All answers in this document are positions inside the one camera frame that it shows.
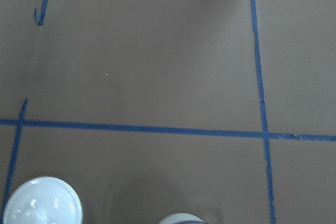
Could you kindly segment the white enamel cup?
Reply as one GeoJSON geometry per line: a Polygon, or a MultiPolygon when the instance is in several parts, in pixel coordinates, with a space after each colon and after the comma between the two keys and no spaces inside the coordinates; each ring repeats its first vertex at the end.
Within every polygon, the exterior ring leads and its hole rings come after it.
{"type": "Polygon", "coordinates": [[[159,224],[179,224],[179,223],[205,223],[195,215],[187,213],[171,214],[159,221],[159,224]]]}

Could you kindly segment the brown cardboard table mat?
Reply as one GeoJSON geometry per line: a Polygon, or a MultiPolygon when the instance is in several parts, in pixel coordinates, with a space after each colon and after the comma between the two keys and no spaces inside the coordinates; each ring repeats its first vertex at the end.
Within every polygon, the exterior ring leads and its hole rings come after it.
{"type": "Polygon", "coordinates": [[[1,202],[84,223],[335,223],[335,0],[1,0],[1,202]]]}

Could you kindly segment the white cup lid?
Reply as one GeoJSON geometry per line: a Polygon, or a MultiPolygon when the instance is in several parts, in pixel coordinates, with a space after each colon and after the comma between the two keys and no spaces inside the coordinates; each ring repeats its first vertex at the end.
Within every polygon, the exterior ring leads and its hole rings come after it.
{"type": "Polygon", "coordinates": [[[82,223],[76,191],[56,177],[37,177],[20,185],[6,203],[2,223],[82,223]]]}

